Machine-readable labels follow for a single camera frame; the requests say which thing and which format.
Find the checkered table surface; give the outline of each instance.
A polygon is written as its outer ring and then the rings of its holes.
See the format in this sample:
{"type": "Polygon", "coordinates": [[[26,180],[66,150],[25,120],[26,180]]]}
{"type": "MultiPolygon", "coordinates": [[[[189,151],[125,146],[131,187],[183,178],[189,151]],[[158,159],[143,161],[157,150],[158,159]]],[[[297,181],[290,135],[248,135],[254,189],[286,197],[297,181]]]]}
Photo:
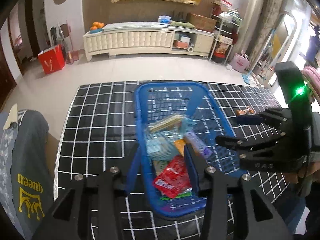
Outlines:
{"type": "MultiPolygon", "coordinates": [[[[61,135],[55,169],[54,196],[64,190],[78,173],[96,176],[117,163],[137,143],[135,134],[135,88],[143,81],[98,83],[80,86],[66,118],[61,135]]],[[[269,90],[249,86],[201,82],[212,93],[225,114],[235,136],[248,140],[277,133],[268,125],[237,125],[236,110],[251,106],[255,112],[267,107],[279,107],[269,90]]],[[[280,173],[250,172],[253,181],[274,202],[286,189],[280,173]]],[[[167,221],[150,210],[144,196],[141,176],[135,190],[118,200],[125,239],[198,239],[204,211],[191,218],[167,221]]],[[[228,200],[228,232],[232,236],[232,199],[228,200]]],[[[97,207],[92,208],[93,239],[98,234],[97,207]]]]}

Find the pink shopping bag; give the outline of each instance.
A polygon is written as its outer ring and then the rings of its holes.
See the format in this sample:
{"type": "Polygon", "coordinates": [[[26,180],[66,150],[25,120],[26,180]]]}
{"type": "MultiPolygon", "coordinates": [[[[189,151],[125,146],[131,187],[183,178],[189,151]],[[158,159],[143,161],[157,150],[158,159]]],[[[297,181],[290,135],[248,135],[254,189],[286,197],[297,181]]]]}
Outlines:
{"type": "Polygon", "coordinates": [[[245,53],[241,52],[241,55],[236,53],[230,62],[232,68],[236,71],[243,72],[249,65],[250,61],[245,53]]]}

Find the green led light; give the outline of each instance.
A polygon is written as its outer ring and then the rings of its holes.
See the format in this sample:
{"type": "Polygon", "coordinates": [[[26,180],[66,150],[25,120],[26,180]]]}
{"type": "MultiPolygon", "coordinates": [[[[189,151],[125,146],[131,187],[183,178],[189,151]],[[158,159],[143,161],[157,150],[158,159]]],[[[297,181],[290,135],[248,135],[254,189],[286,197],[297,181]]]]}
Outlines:
{"type": "Polygon", "coordinates": [[[297,88],[297,90],[296,90],[296,96],[297,96],[297,95],[301,96],[301,95],[303,94],[303,92],[304,92],[304,87],[297,88]]]}

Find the red shopping bag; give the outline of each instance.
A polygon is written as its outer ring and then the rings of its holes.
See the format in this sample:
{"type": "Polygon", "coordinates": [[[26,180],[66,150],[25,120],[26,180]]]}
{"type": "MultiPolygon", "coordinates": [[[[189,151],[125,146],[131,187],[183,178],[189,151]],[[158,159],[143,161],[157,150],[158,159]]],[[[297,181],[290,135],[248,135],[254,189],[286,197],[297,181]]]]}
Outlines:
{"type": "Polygon", "coordinates": [[[65,65],[60,44],[41,51],[38,59],[45,74],[61,70],[65,65]]]}
{"type": "Polygon", "coordinates": [[[241,55],[236,53],[230,62],[232,68],[236,71],[243,72],[247,66],[249,66],[250,61],[245,53],[241,52],[241,55]]]}

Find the silver screw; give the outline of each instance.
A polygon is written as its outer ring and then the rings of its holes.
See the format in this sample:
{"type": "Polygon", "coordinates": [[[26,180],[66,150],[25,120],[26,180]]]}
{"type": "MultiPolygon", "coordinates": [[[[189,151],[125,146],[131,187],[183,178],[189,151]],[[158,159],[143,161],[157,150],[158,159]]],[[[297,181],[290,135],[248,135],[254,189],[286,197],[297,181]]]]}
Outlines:
{"type": "Polygon", "coordinates": [[[83,175],[82,174],[75,175],[75,180],[82,180],[82,179],[83,179],[83,175]]]}
{"type": "Polygon", "coordinates": [[[113,167],[110,168],[110,172],[111,173],[117,173],[117,172],[119,172],[119,168],[116,167],[116,166],[113,166],[113,167]]]}
{"type": "Polygon", "coordinates": [[[215,168],[215,167],[212,167],[212,166],[207,167],[207,172],[209,172],[209,173],[215,173],[215,171],[216,171],[216,168],[215,168]]]}
{"type": "Polygon", "coordinates": [[[249,181],[251,179],[251,176],[249,174],[243,174],[242,179],[244,179],[245,181],[249,181]]]}

